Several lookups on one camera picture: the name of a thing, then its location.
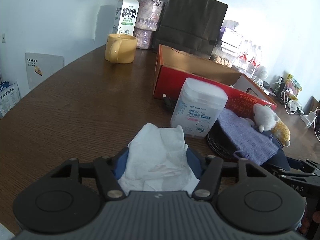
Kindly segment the purple fabric drawstring pouch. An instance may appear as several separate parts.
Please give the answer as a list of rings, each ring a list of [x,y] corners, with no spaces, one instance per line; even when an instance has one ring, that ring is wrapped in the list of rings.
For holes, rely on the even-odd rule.
[[[262,165],[277,154],[279,147],[272,139],[256,131],[249,122],[224,108],[218,122],[225,135],[236,148],[236,154]]]

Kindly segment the white tissue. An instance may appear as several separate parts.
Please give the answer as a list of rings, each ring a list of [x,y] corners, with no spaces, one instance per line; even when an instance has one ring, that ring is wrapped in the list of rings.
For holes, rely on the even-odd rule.
[[[191,195],[199,183],[187,162],[188,145],[180,125],[159,128],[147,123],[128,147],[125,171],[118,180],[125,194],[185,191]]]

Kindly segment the cotton swab plastic box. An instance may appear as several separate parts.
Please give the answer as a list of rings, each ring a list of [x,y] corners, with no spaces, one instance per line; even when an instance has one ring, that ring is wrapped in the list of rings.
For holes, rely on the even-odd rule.
[[[181,88],[170,126],[181,126],[185,135],[203,139],[227,100],[228,95],[222,88],[188,77]]]

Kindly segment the white sheep plush toy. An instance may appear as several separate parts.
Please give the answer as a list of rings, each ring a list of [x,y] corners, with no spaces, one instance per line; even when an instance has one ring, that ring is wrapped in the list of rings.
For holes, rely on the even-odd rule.
[[[253,105],[253,122],[260,133],[269,131],[283,146],[290,146],[290,130],[271,107],[255,103]]]

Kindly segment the red cardboard box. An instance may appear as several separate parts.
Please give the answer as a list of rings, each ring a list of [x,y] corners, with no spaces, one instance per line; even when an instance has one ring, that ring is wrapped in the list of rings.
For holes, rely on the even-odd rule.
[[[253,119],[253,105],[275,110],[277,104],[249,77],[232,68],[184,51],[159,45],[156,58],[153,98],[166,94],[176,100],[185,79],[191,77],[222,88],[228,96],[226,108],[240,117]]]

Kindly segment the colourful snack packet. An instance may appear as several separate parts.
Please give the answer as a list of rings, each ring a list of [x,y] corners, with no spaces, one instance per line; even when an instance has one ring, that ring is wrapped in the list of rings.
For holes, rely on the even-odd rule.
[[[301,91],[301,85],[297,82],[293,75],[288,74],[285,82],[285,93],[287,96],[292,100],[297,100],[297,96]]]

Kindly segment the clear jar of seeds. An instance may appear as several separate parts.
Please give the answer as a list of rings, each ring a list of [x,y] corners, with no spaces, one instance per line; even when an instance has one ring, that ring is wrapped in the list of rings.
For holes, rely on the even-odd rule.
[[[233,61],[235,60],[236,52],[237,48],[235,46],[222,41],[217,41],[212,50],[210,60],[231,68]]]

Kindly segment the yellow ceramic mug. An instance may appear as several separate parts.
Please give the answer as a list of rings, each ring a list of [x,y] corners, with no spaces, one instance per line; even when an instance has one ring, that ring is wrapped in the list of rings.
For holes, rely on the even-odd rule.
[[[124,34],[110,34],[107,38],[105,59],[112,64],[132,63],[136,49],[136,37]]]

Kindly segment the blue white leaflets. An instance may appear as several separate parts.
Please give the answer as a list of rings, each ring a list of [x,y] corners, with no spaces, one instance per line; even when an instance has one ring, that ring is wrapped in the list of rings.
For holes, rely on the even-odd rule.
[[[0,116],[3,118],[20,101],[18,85],[10,85],[8,81],[2,82],[0,96]]]

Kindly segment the black paper shopping bag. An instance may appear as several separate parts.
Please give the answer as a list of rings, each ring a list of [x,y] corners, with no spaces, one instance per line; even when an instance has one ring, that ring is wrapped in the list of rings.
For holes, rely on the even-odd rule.
[[[209,59],[227,8],[217,0],[168,0],[153,39],[153,51],[165,45]]]

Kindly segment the white milk carton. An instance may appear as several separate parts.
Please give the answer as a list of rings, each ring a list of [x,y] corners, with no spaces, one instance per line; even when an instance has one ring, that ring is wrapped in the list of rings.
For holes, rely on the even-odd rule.
[[[132,36],[138,9],[138,0],[119,0],[116,6],[112,33]]]

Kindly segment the purple glitter vase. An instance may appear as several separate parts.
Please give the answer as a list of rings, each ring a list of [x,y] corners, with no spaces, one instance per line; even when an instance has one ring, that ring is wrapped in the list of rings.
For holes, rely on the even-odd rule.
[[[139,9],[133,31],[137,48],[148,50],[152,46],[154,33],[159,28],[165,2],[161,0],[138,0]]]

